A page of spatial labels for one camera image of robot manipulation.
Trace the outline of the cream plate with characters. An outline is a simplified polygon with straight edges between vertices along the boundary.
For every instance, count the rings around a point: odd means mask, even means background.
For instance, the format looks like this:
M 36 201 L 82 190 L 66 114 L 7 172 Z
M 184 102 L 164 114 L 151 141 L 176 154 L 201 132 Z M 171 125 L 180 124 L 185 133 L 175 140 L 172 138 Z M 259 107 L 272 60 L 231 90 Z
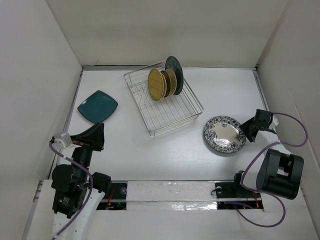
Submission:
M 162 91 L 162 95 L 161 95 L 161 99 L 163 99 L 166 95 L 167 92 L 167 81 L 165 76 L 163 75 L 163 73 L 160 73 L 161 77 L 162 77 L 162 83 L 163 83 L 163 91 Z

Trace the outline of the brown gold patterned plate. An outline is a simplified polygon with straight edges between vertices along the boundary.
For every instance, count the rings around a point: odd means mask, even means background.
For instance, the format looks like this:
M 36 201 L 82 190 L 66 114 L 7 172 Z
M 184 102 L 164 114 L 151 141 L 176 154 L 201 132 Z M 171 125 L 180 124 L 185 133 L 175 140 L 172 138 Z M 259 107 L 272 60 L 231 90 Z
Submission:
M 164 94 L 164 98 L 166 98 L 166 97 L 168 97 L 170 95 L 171 79 L 170 79 L 169 74 L 165 70 L 162 70 L 161 73 L 164 76 L 165 83 L 166 83 L 166 89 L 165 89 L 165 94 Z

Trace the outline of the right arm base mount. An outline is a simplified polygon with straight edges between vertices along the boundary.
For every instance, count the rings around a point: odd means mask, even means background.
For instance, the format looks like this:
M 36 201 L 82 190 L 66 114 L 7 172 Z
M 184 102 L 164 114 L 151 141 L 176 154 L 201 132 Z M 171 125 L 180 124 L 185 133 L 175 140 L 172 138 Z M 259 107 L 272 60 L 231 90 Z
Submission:
M 232 181 L 215 182 L 210 194 L 216 197 L 218 210 L 264 209 L 260 193 L 248 191 Z

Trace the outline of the square teal plate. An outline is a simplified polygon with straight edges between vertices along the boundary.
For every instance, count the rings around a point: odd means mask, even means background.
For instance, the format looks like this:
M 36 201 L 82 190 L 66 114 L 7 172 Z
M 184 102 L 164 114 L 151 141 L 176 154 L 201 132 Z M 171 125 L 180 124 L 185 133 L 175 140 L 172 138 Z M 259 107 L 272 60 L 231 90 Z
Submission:
M 108 119 L 118 107 L 118 102 L 101 90 L 97 90 L 85 99 L 78 107 L 79 113 L 93 124 Z

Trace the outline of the plain cream plate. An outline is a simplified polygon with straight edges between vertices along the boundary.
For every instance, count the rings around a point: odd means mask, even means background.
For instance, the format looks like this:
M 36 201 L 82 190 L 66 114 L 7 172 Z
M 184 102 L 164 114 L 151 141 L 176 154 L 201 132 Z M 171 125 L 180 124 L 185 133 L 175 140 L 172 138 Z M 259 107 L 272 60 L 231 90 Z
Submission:
M 169 96 L 172 96 L 175 93 L 177 88 L 177 77 L 175 72 L 172 69 L 167 68 L 165 71 L 168 74 L 169 80 L 170 80 Z

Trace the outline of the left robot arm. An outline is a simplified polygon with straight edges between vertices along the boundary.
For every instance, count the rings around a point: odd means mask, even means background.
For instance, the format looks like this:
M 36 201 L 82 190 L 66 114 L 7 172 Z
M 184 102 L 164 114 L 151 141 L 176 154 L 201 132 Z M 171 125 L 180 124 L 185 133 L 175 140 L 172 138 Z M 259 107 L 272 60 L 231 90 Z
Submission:
M 104 127 L 101 122 L 76 135 L 62 132 L 49 142 L 50 149 L 68 161 L 51 175 L 53 240 L 85 240 L 99 203 L 111 194 L 111 177 L 89 172 L 93 152 L 104 149 Z

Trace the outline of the round teal plate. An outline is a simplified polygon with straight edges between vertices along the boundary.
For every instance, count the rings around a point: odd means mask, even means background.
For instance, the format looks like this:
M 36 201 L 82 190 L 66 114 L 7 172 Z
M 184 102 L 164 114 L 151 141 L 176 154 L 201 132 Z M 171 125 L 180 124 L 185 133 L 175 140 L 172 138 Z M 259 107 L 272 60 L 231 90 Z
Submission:
M 171 69 L 174 72 L 177 82 L 174 95 L 179 95 L 184 86 L 184 74 L 180 62 L 176 57 L 169 56 L 165 61 L 165 69 Z

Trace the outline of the blue floral white plate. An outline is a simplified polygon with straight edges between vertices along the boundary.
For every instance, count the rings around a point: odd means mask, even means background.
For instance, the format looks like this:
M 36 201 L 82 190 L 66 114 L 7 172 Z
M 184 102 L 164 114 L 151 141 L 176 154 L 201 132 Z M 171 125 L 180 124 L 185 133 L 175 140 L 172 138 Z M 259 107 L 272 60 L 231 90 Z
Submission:
M 246 136 L 240 125 L 236 119 L 230 116 L 214 116 L 203 127 L 204 142 L 219 154 L 235 154 L 242 150 L 246 144 Z

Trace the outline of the yellow plate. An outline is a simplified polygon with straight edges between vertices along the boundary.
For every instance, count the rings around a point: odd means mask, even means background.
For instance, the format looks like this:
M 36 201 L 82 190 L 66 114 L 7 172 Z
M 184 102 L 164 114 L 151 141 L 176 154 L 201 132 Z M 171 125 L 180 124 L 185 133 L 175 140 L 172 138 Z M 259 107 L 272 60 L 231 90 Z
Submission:
M 153 68 L 149 72 L 147 86 L 152 99 L 159 101 L 163 93 L 163 80 L 161 77 L 161 72 L 158 69 Z

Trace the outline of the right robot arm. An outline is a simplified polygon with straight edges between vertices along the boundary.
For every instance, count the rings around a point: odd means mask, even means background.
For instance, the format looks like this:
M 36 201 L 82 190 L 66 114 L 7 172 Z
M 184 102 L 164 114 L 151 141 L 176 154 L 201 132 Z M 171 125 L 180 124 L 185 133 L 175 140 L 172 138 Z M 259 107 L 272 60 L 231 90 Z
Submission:
M 304 141 L 300 144 L 272 141 L 271 136 L 277 134 L 274 128 L 279 124 L 276 115 L 286 116 L 297 121 L 304 131 Z M 295 199 L 300 188 L 304 159 L 287 151 L 285 146 L 299 148 L 307 143 L 309 136 L 304 124 L 286 113 L 257 109 L 255 116 L 241 124 L 240 129 L 251 143 L 254 143 L 257 137 L 261 136 L 263 140 L 267 141 L 267 145 L 254 157 L 244 171 L 240 170 L 235 174 L 231 184 L 232 193 L 237 197 L 242 197 L 248 191 L 263 192 L 288 200 Z M 249 184 L 244 179 L 261 155 L 264 155 L 264 159 L 255 179 L 255 189 L 249 188 Z

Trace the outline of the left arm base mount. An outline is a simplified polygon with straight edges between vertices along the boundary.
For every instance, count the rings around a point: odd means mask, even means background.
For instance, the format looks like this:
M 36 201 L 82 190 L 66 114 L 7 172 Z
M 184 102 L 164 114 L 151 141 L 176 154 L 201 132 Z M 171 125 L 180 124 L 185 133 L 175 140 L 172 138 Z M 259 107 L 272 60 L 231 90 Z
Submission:
M 119 211 L 127 209 L 127 181 L 112 181 L 111 190 L 98 204 L 97 210 Z

